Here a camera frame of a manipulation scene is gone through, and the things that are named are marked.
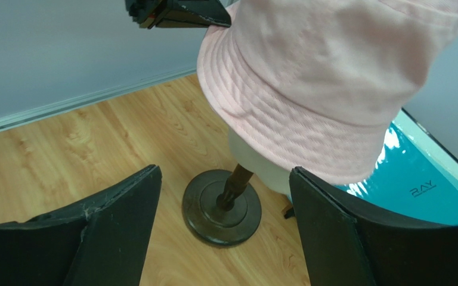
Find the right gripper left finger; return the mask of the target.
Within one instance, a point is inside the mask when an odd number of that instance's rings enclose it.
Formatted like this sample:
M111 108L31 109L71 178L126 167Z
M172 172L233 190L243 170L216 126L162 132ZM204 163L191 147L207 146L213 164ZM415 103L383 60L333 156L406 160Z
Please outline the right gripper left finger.
M0 285L138 285L161 186L150 165L67 206L0 223Z

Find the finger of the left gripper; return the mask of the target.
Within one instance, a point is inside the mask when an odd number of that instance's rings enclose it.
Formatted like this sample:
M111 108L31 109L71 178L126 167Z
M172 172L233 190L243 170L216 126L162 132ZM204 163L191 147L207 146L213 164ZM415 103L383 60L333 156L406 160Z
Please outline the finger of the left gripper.
M125 4L142 29L231 26L231 16L219 0L126 0Z

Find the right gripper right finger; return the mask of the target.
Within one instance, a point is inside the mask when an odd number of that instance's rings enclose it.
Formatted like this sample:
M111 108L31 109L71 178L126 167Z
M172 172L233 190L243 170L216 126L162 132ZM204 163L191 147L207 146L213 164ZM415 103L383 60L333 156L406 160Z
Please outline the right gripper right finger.
M289 184L312 285L458 285L458 225L381 208L302 167Z

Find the pink bucket hat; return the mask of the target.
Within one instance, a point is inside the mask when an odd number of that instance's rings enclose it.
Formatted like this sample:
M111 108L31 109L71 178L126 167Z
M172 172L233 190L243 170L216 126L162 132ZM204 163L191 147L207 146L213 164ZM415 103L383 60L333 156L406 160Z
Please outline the pink bucket hat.
M213 110L258 154L334 185L367 179L386 131L458 36L458 1L238 1L197 59Z

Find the teal fabric in plastic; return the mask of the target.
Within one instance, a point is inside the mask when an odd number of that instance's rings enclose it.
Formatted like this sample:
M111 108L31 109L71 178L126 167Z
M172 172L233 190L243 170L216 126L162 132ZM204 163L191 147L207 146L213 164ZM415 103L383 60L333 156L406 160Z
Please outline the teal fabric in plastic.
M458 179L391 124L375 170L340 190L381 208L445 225L458 225Z

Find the cream mannequin head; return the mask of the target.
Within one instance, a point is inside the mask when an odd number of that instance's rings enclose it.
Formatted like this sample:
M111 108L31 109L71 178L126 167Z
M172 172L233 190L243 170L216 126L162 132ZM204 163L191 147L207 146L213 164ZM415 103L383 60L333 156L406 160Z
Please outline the cream mannequin head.
M239 165L254 173L268 189L290 198L290 170L283 169L267 160L231 128L228 129L227 138L231 154Z

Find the dark round stand base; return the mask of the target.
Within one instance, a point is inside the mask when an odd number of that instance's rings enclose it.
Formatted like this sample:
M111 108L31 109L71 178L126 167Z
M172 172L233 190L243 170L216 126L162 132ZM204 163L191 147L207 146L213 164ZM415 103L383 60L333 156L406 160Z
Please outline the dark round stand base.
M262 217L260 199L250 184L252 176L238 164L232 172L214 169L194 177L182 198L182 215L191 233L220 247L247 241Z

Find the white tablet board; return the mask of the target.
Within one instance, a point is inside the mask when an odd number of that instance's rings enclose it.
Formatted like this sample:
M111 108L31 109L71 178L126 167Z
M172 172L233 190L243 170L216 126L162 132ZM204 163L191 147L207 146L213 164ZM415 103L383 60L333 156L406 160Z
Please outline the white tablet board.
M393 123L458 190L458 159L405 110Z

